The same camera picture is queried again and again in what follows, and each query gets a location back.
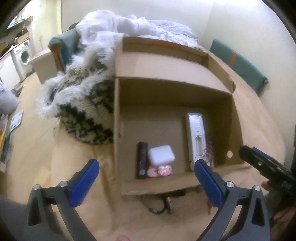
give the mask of teal cushion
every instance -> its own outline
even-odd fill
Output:
[[[240,54],[236,56],[232,69],[242,77],[257,94],[260,94],[264,85],[268,83],[267,78]]]
[[[210,52],[215,54],[227,65],[230,65],[231,57],[235,51],[227,45],[214,39],[210,48]],[[242,77],[258,95],[263,90],[264,85],[268,83],[267,78],[240,54],[236,55],[232,69],[240,77]]]
[[[234,53],[234,50],[228,47],[227,45],[221,43],[220,41],[214,39],[210,52],[215,54],[218,58],[223,60],[224,63],[230,65],[231,56]]]
[[[48,47],[61,44],[60,57],[64,68],[72,63],[72,55],[76,54],[79,38],[75,28],[51,38]]]

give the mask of white wall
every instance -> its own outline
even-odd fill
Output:
[[[30,36],[36,52],[46,48],[51,38],[59,34],[57,2],[58,0],[32,0],[29,3],[33,12]]]
[[[170,20],[193,29],[199,39],[205,30],[213,0],[62,0],[62,29],[79,22],[89,12],[111,10],[118,15]]]
[[[216,0],[200,44],[209,49],[214,38],[268,78],[261,100],[281,132],[289,163],[296,124],[296,44],[292,37],[261,0]]]
[[[62,33],[62,0],[57,0],[57,32]]]

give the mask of white cabinet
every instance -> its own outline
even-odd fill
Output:
[[[7,53],[2,59],[0,59],[0,78],[5,87],[9,90],[12,90],[13,87],[20,82],[20,77],[10,53]]]

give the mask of blue gripper pad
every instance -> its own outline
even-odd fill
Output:
[[[217,173],[213,172],[204,160],[195,162],[194,173],[212,206],[221,208],[226,195],[224,180]]]
[[[67,190],[71,207],[80,206],[100,171],[99,162],[90,159],[84,168],[73,175]]]
[[[265,154],[263,151],[260,151],[259,149],[257,149],[256,147],[253,147],[252,148],[252,150],[254,150],[254,151],[256,151],[256,152],[258,152],[259,154],[261,154],[262,156],[264,156],[264,157],[266,157],[267,159],[272,159],[272,157],[271,156],[269,156],[269,155],[267,155],[267,154]]]

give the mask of pink plush toy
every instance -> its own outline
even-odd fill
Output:
[[[171,174],[173,174],[173,169],[170,165],[150,166],[147,171],[148,177],[165,177]]]

